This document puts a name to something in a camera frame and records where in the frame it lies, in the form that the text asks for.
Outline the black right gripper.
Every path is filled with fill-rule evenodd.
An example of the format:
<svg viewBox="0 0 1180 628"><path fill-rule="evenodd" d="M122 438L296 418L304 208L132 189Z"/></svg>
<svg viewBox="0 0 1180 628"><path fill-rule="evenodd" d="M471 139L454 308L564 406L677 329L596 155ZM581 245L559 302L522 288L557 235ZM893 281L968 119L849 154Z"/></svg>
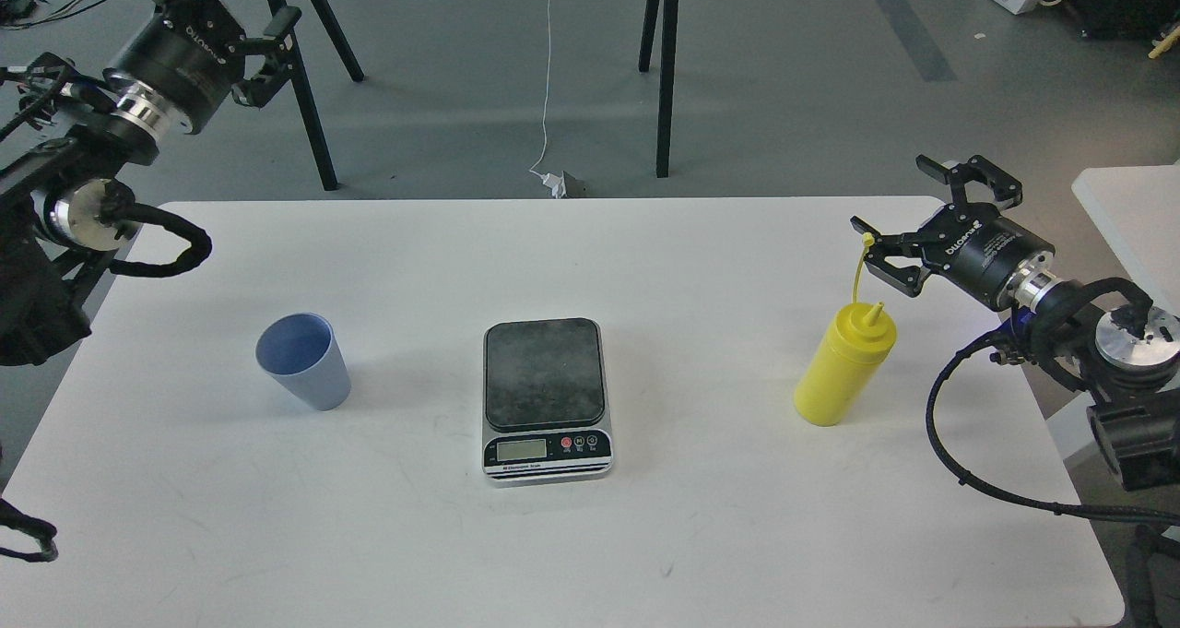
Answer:
<svg viewBox="0 0 1180 628"><path fill-rule="evenodd" d="M911 299L931 275L939 275L986 309L1007 309L1014 302L1010 282L1020 264L1056 254L1050 242L1003 215L1021 203L1020 179L982 156L951 166L918 156L914 164L950 189L950 202L912 233L881 234L853 216L856 233L868 233L872 241L868 274ZM971 202L969 184L989 188L991 199Z"/></svg>

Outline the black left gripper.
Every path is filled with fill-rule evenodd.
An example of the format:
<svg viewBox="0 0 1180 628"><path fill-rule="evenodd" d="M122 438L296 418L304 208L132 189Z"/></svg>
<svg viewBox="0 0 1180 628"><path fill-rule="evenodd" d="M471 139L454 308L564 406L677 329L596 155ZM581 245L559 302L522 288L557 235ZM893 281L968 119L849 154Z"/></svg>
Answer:
<svg viewBox="0 0 1180 628"><path fill-rule="evenodd" d="M280 6L263 35L245 37L219 0L165 0L101 77L117 91L136 83L153 89L181 112L186 132L198 135L228 94L241 106L266 107L291 81L301 15L296 6ZM263 57L251 77L244 76L247 55Z"/></svg>

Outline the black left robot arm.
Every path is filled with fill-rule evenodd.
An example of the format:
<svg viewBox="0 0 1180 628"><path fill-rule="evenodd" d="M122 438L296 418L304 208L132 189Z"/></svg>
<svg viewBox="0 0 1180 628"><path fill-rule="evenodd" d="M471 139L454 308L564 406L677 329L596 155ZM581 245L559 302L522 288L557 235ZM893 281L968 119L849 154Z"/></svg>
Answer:
<svg viewBox="0 0 1180 628"><path fill-rule="evenodd" d="M173 279L209 259L206 231L139 203L118 174L152 164L169 129L202 132L227 98L263 107L295 76L297 7L278 5L253 37L219 0L152 1L101 77L55 53L4 68L25 90L4 136L55 113L72 119L4 168L5 367L41 366L88 336L83 305L101 275Z"/></svg>

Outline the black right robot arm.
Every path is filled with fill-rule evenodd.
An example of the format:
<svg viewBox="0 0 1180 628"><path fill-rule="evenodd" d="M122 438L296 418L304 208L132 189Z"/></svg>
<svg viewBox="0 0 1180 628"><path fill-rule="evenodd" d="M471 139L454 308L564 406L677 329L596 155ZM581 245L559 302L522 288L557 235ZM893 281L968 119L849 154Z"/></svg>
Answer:
<svg viewBox="0 0 1180 628"><path fill-rule="evenodd" d="M950 190L948 204L914 231L868 234L868 272L914 297L932 275L948 279L1007 322L958 349L927 393L927 441L961 485L995 499L1092 522L1135 528L1127 550L1127 610L1138 627L1176 626L1176 513L1138 506L1035 501L981 480L940 441L935 405L962 362L991 349L999 366L1032 364L1074 393L1092 397L1089 430L1104 465L1126 491L1176 484L1176 316L1128 279L1092 283L1050 270L1055 247L1007 218L1020 179L985 157L944 165L918 156L923 174Z"/></svg>

